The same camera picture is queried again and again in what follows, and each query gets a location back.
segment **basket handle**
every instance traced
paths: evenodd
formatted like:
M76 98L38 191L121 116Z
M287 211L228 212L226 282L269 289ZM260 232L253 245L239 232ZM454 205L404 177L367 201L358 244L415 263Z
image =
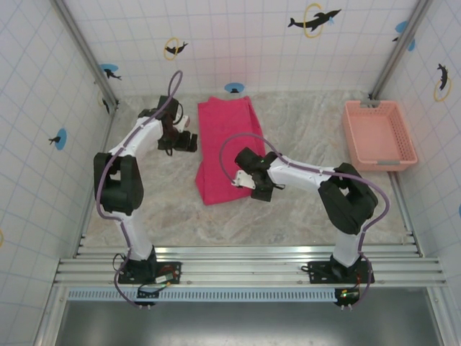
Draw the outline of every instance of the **basket handle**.
M399 160L381 160L381 161L376 161L376 164L378 166L397 166L400 164Z
M379 107L381 101L378 99L366 99L364 101L360 101L360 108L369 108L372 107Z

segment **metal corner post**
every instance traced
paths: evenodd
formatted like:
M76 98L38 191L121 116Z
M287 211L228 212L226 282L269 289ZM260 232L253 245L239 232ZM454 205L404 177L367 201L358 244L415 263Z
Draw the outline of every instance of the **metal corner post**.
M79 27L75 23L67 5L64 0L50 0L51 5L58 14L59 19L67 29L68 34L72 37L72 41L79 50L83 59L85 60L86 66L90 70L94 77L97 85L101 89L102 96L106 102L112 106L112 109L117 108L117 98L112 91L109 83L105 79L96 58L94 57L90 47L86 43L84 36L81 34Z
M389 57L388 62L385 64L384 69L380 74L380 78L377 80L376 85L373 87L371 92L372 99L379 99L382 91L392 76L394 70L397 68L406 48L410 45L411 40L416 34L416 30L421 24L424 16L426 15L429 7L432 5L434 0L419 0L413 14L408 20L408 24L403 31L402 35L398 38L397 45L394 51Z

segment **white tiled wall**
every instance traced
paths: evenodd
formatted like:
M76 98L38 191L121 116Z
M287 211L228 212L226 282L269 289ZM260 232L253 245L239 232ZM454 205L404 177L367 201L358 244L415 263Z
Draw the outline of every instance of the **white tiled wall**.
M435 1L416 42L383 96L399 101L406 113L419 156L419 164L401 174L406 202L424 253L444 266L461 343L461 1ZM435 102L439 63L452 89ZM437 99L448 89L449 81Z
M247 91L370 92L396 44L395 27L416 2L317 1L323 12L341 12L307 38L287 27L291 17L303 21L307 0L66 0L98 61L119 67L122 81L109 82L120 97L164 92L178 68L182 92L223 92L229 82ZM171 37L188 46L168 61Z
M0 2L0 345L31 345L109 117L48 0ZM49 145L60 128L62 151Z

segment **pink plastic basket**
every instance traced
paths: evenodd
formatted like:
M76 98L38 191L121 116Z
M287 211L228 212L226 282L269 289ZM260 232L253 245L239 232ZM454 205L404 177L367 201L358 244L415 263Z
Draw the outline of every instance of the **pink plastic basket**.
M403 171L418 162L397 102L376 108L347 101L343 126L351 161L359 171Z

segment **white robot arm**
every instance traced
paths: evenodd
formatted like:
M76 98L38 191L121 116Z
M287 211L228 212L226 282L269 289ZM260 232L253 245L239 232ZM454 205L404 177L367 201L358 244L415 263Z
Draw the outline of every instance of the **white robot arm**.
M242 168L237 171L233 184L253 190L251 197L269 202L273 188L290 185L306 191L318 191L328 217L338 229L336 245L331 257L334 275L350 276L360 262L359 243L364 223L373 215L377 198L371 189L352 179L309 172L295 167L307 167L316 172L341 172L360 177L350 164L338 168L318 167L296 162L283 156L284 163L274 152L264 158L245 148L235 162Z
M127 251L129 258L124 273L119 276L119 283L147 283L159 272L155 248L147 236L139 209L144 190L138 160L142 160L155 146L169 156L172 155L173 149L189 152L197 150L197 135L184 130L189 125L189 117L184 116L181 104L175 99L167 104L156 119L143 125L147 118L166 103L167 99L168 97L162 96L156 109L142 111L135 127L119 145L108 153L98 153L94 157L94 195L97 198L97 187L102 180L107 162L120 152L124 143L129 142L109 168L109 174L102 183L99 200L107 215L115 217L122 235L124 235L123 225L130 240L130 251ZM127 141L134 131L137 131L136 136L131 141ZM176 269L180 268L180 264L176 262L162 263L162 267L168 266L169 272L176 272Z
M109 151L109 154L115 154L130 134L145 121L145 117L140 117L136 121L133 129L126 135L126 137ZM181 120L174 125L178 133L183 133L184 129L189 125L189 117L187 115L182 116ZM160 120L153 120L149 124L143 127L141 131L134 137L130 142L130 145L120 154L120 157L131 156L135 157L137 161L142 161L144 156L154 149L158 141L163 137L164 130L162 122ZM135 209L131 215L127 215L125 212L112 211L113 216L117 216L122 219L122 222L125 224L125 228L128 236L130 237L132 244L132 251L130 254L130 259L132 260L146 260L152 251L152 243L147 236L147 232L143 223L143 215L141 210ZM117 222L117 227L122 234L122 229L120 228L120 223Z

